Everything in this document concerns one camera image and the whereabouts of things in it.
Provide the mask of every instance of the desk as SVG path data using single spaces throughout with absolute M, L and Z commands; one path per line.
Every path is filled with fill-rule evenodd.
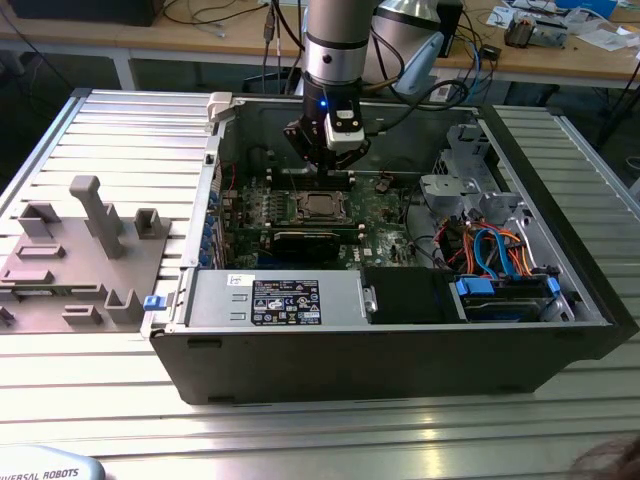
M 158 17 L 151 27 L 18 19 L 4 1 L 2 0 L 5 12 L 40 51 L 111 58 L 123 89 L 136 89 L 135 75 L 130 65 L 132 59 L 254 65 L 262 62 L 262 29 L 266 13 L 264 10 L 226 21 L 226 37 L 218 38 L 193 26 L 176 24 L 162 16 Z M 502 48 L 502 56 L 494 74 L 496 80 L 621 88 L 633 72 L 637 62 L 634 50 L 607 52 L 575 37 L 570 38 L 568 47 L 563 50 L 542 47 L 520 50 L 505 46 L 503 30 L 484 24 L 490 9 L 498 3 L 498 0 L 469 2 L 469 16 L 474 28 L 487 43 Z M 194 9 L 212 4 L 212 0 L 192 0 Z M 220 16 L 253 5 L 251 0 L 241 0 L 227 9 L 220 10 Z M 296 9 L 283 7 L 283 11 L 295 29 Z M 172 7 L 171 14 L 176 18 L 188 20 L 186 2 L 178 2 Z M 214 14 L 211 15 L 206 18 L 214 18 Z M 616 22 L 640 21 L 640 14 L 618 10 L 612 18 Z M 0 49 L 30 50 L 2 19 Z M 282 65 L 291 65 L 296 54 L 295 45 L 283 32 Z M 268 64 L 275 63 L 273 42 Z M 464 51 L 464 44 L 456 41 L 449 58 L 438 59 L 433 74 L 439 79 L 456 78 L 464 75 L 469 65 L 470 60 Z

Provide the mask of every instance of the black wire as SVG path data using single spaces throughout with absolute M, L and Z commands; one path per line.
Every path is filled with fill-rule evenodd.
M 234 3 L 236 3 L 238 0 L 231 0 L 229 3 L 225 3 L 224 5 L 220 5 L 219 7 L 205 7 L 205 8 L 201 8 L 200 10 L 196 10 L 195 12 L 193 12 L 192 17 L 196 17 L 197 15 L 201 14 L 202 12 L 208 12 L 210 10 L 221 10 L 223 8 L 227 8 L 230 7 L 231 5 L 233 5 Z
M 235 17 L 239 17 L 240 15 L 244 15 L 245 13 L 251 13 L 251 12 L 256 12 L 258 10 L 262 10 L 263 8 L 267 8 L 269 5 L 268 4 L 264 4 L 264 5 L 260 5 L 259 7 L 256 8 L 249 8 L 247 10 L 242 10 L 241 12 L 236 12 L 234 14 L 231 15 L 227 15 L 226 17 L 222 17 L 222 18 L 214 18 L 213 20 L 205 20 L 205 21 L 198 21 L 198 22 L 185 22 L 184 20 L 178 20 L 177 18 L 173 18 L 171 15 L 169 15 L 168 11 L 169 11 L 169 7 L 171 7 L 172 5 L 174 5 L 178 0 L 171 0 L 171 2 L 169 2 L 167 4 L 166 7 L 164 7 L 164 9 L 162 10 L 162 15 L 171 20 L 172 22 L 175 23 L 179 23 L 180 25 L 206 25 L 208 23 L 216 23 L 216 22 L 222 22 L 224 20 L 229 20 L 230 18 L 235 18 Z
M 291 27 L 287 23 L 287 19 L 284 18 L 282 10 L 280 10 L 280 2 L 278 0 L 271 0 L 271 4 L 273 5 L 273 8 L 275 8 L 276 14 L 278 15 L 278 17 L 280 17 L 280 21 L 282 22 L 282 26 L 289 34 L 289 37 L 291 37 L 291 40 L 293 40 L 293 43 L 295 43 L 298 48 L 304 52 L 304 45 L 302 44 L 302 41 L 296 38 L 296 35 L 293 33 L 293 30 L 291 30 Z
M 300 43 L 302 43 L 302 0 L 298 0 L 298 35 L 300 36 Z M 291 70 L 289 70 L 289 75 L 287 75 L 287 83 L 284 85 L 284 93 L 287 95 L 289 90 L 291 89 L 291 80 L 293 80 L 293 72 L 295 71 L 300 59 L 302 58 L 302 49 L 298 49 L 298 56 L 296 57 L 293 65 L 291 66 Z
M 374 30 L 373 26 L 371 27 L 371 35 L 373 35 L 373 44 L 376 47 L 376 54 L 378 55 L 379 58 L 381 57 L 381 54 L 380 54 L 380 47 L 378 46 L 378 42 L 380 42 L 385 47 L 387 47 L 387 50 L 389 50 L 393 54 L 393 56 L 398 59 L 398 63 L 400 64 L 400 71 L 398 72 L 396 77 L 398 77 L 398 79 L 400 79 L 402 77 L 402 75 L 404 75 L 404 69 L 405 69 L 404 59 L 402 58 L 402 55 L 400 55 L 400 52 L 398 52 L 395 48 L 393 48 L 393 45 L 391 45 L 384 38 L 382 38 L 378 34 L 378 32 L 376 32 Z M 384 74 L 384 79 L 385 80 L 389 80 L 389 78 L 386 76 L 386 73 Z
M 269 57 L 269 42 L 264 42 L 264 55 L 262 56 L 262 93 L 267 93 L 266 73 L 267 58 Z
M 281 43 L 280 43 L 280 18 L 276 15 L 276 56 L 278 57 L 278 95 L 282 93 L 282 81 L 280 80 L 280 71 L 282 70 L 282 54 L 281 54 Z
M 380 64 L 380 70 L 382 72 L 382 76 L 383 76 L 383 78 L 385 80 L 388 80 L 388 75 L 387 75 L 386 68 L 384 66 L 384 61 L 382 60 L 382 54 L 380 53 L 380 46 L 378 45 L 378 40 L 379 39 L 374 36 L 374 38 L 373 38 L 373 46 L 374 46 L 374 48 L 376 50 L 376 55 L 378 57 L 378 63 Z M 436 107 L 427 107 L 425 105 L 420 105 L 420 103 L 422 103 L 422 101 L 425 98 L 427 98 L 429 95 L 431 95 L 431 93 L 433 93 L 435 90 L 437 90 L 438 88 L 443 87 L 445 85 L 456 85 L 460 89 L 464 90 L 464 94 L 461 96 L 461 98 L 459 100 L 457 100 L 454 103 L 448 104 L 448 105 L 436 106 Z M 413 103 L 409 102 L 408 99 L 406 99 L 402 95 L 400 95 L 391 85 L 389 85 L 388 88 L 389 88 L 389 91 L 393 94 L 394 97 L 396 97 L 402 103 L 408 105 L 409 108 L 407 110 L 405 110 L 402 113 L 402 115 L 400 115 L 398 118 L 396 118 L 390 124 L 387 124 L 387 125 L 383 124 L 380 127 L 380 130 L 378 130 L 377 132 L 372 132 L 373 135 L 381 133 L 381 132 L 386 132 L 386 131 L 390 130 L 391 128 L 397 126 L 402 121 L 404 121 L 404 119 L 406 119 L 411 114 L 411 112 L 413 112 L 416 109 L 417 110 L 423 110 L 423 111 L 431 111 L 431 112 L 449 110 L 450 108 L 453 108 L 453 107 L 455 107 L 457 105 L 460 105 L 469 96 L 468 87 L 464 84 L 464 82 L 461 82 L 459 80 L 445 80 L 443 82 L 438 82 L 435 85 L 433 85 L 431 88 L 429 88 L 424 94 L 422 94 L 422 96 L 418 100 L 416 100 Z
M 434 255 L 430 254 L 424 248 L 422 248 L 420 245 L 418 245 L 416 243 L 418 240 L 421 240 L 423 238 L 433 238 L 433 235 L 420 235 L 420 236 L 418 236 L 416 238 L 413 238 L 411 236 L 411 230 L 409 229 L 409 208 L 411 208 L 411 200 L 413 199 L 413 196 L 416 194 L 416 192 L 419 190 L 419 188 L 420 188 L 420 180 L 418 180 L 416 185 L 413 187 L 413 190 L 411 190 L 411 193 L 409 194 L 409 197 L 407 198 L 407 204 L 406 204 L 406 206 L 404 208 L 403 221 L 404 221 L 404 228 L 405 228 L 405 230 L 407 232 L 407 237 L 409 238 L 409 242 L 411 242 L 413 244 L 415 249 L 418 252 L 420 252 L 422 255 L 427 257 L 429 260 L 431 260 L 431 262 L 433 263 L 434 266 L 440 266 L 440 267 L 449 269 L 449 266 L 446 263 L 444 263 L 442 261 L 442 259 L 436 258 Z
M 47 58 L 40 52 L 40 50 L 38 50 L 36 47 L 33 46 L 33 43 L 31 43 L 29 41 L 29 39 L 20 31 L 18 30 L 18 27 L 16 27 L 13 22 L 11 22 L 11 20 L 9 19 L 9 17 L 7 17 L 7 14 L 4 13 L 4 9 L 2 8 L 2 6 L 0 6 L 0 14 L 2 14 L 2 16 L 4 17 L 4 19 L 7 21 L 7 23 L 11 26 L 11 28 L 18 34 L 18 36 L 22 39 L 22 41 L 24 43 L 26 43 L 27 45 L 29 45 L 29 47 L 31 48 L 31 50 L 33 50 L 40 58 L 42 58 L 42 61 L 44 63 L 47 64 L 47 66 L 53 71 L 53 73 L 56 74 L 56 76 L 62 80 L 62 82 L 67 86 L 67 88 L 69 88 L 69 90 L 73 90 L 73 85 L 71 85 L 71 83 L 69 83 L 69 81 L 64 77 L 64 75 L 62 75 L 58 69 L 56 67 L 54 67 L 53 65 L 51 65 L 51 62 L 49 62 L 49 60 L 47 60 Z
M 629 88 L 631 87 L 631 84 L 633 83 L 633 81 L 636 79 L 636 76 L 638 75 L 639 70 L 640 70 L 640 61 L 638 61 L 638 64 L 636 65 L 636 69 L 633 71 L 633 75 L 631 75 L 631 78 L 627 82 L 627 86 L 624 87 L 624 90 L 622 91 L 622 95 L 620 95 L 620 98 L 618 98 L 618 101 L 615 103 L 615 105 L 611 109 L 611 112 L 615 112 L 615 110 L 620 106 L 620 103 L 622 103 L 622 99 L 629 91 Z

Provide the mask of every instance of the floor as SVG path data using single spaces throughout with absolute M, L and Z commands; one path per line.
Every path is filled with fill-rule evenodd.
M 47 59 L 76 87 L 117 89 L 118 80 L 108 59 L 48 55 Z M 20 77 L 4 75 L 0 81 L 0 186 L 11 179 L 46 131 L 50 119 L 64 104 L 69 91 L 54 72 L 35 55 L 25 61 Z M 135 69 L 140 87 L 156 91 L 231 90 L 240 92 L 242 80 L 260 74 L 260 67 L 244 65 L 194 65 L 184 62 L 137 60 Z M 495 85 L 495 89 L 506 88 Z M 510 105 L 534 105 L 542 86 L 514 84 L 509 91 Z M 619 92 L 609 92 L 609 105 Z M 604 120 L 605 92 L 591 88 L 562 87 L 549 101 L 559 107 L 590 141 Z M 640 154 L 640 136 L 633 118 L 626 119 L 601 152 L 618 176 L 631 185 L 640 172 L 626 166 L 629 156 Z

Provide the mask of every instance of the warning label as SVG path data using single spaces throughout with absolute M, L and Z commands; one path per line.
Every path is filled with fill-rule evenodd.
M 317 280 L 255 280 L 254 325 L 320 325 Z

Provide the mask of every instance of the blue latch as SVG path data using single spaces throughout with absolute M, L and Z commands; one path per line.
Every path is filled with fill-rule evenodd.
M 167 309 L 167 297 L 160 295 L 147 295 L 144 297 L 142 308 L 145 312 L 159 312 Z
M 549 277 L 547 279 L 547 285 L 549 285 L 549 290 L 551 290 L 551 293 L 553 294 L 554 297 L 557 297 L 558 295 L 560 295 L 560 284 L 558 283 L 558 280 L 556 280 L 553 277 Z
M 458 295 L 494 295 L 495 290 L 490 278 L 462 277 L 456 282 Z

